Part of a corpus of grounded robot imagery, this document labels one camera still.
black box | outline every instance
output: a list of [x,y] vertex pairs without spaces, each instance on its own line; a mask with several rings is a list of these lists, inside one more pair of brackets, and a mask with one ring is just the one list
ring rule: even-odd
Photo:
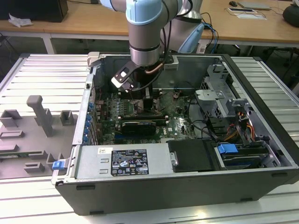
[[17,18],[32,21],[61,22],[67,14],[67,0],[0,0],[0,19]]

warning label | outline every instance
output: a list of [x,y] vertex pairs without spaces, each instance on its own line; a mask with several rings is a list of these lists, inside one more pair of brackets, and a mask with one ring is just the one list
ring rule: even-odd
[[145,174],[149,174],[149,164],[146,149],[112,151],[112,176]]

wooden table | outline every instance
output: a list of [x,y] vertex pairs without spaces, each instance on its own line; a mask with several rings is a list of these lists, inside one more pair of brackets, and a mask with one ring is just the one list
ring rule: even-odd
[[[285,9],[290,2],[276,0],[250,0],[264,2],[270,7]],[[204,0],[201,13],[209,12],[213,27],[219,33],[219,44],[240,44],[273,47],[299,47],[299,28],[286,23],[282,15],[262,10],[267,20],[239,19],[230,15],[225,8],[229,0]],[[43,38],[47,52],[54,54],[51,38],[128,40],[125,14],[113,12],[100,5],[68,2],[69,12],[63,22],[50,23],[33,21],[29,27],[15,27],[8,21],[0,21],[0,32],[7,36],[31,36]],[[201,46],[212,38],[205,30]]]

blue tab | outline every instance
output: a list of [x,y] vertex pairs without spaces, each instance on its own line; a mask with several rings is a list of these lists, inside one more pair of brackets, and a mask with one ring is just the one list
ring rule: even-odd
[[88,133],[89,133],[89,129],[88,129],[88,127],[86,127],[86,128],[84,129],[83,133],[84,133],[84,134],[88,134]]
[[83,142],[88,142],[88,137],[87,136],[83,136]]
[[85,122],[85,126],[86,126],[86,127],[90,127],[90,122],[86,121],[86,122]]
[[92,109],[93,108],[93,103],[89,102],[88,103],[88,108]]
[[238,153],[238,149],[235,146],[235,144],[220,144],[220,146],[217,147],[220,154],[222,153]]
[[55,161],[52,165],[53,170],[63,170],[65,161]]
[[92,119],[91,115],[86,115],[86,120],[90,121]]

white table leg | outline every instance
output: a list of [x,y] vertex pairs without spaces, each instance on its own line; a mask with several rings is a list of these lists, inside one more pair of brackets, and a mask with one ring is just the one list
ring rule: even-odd
[[51,35],[50,34],[43,34],[42,35],[43,42],[46,46],[48,54],[56,54],[56,50],[51,42]]
[[206,51],[206,47],[209,44],[209,42],[210,42],[210,40],[206,40],[206,39],[199,40],[199,44],[198,44],[196,53],[197,54],[204,54],[205,51]]

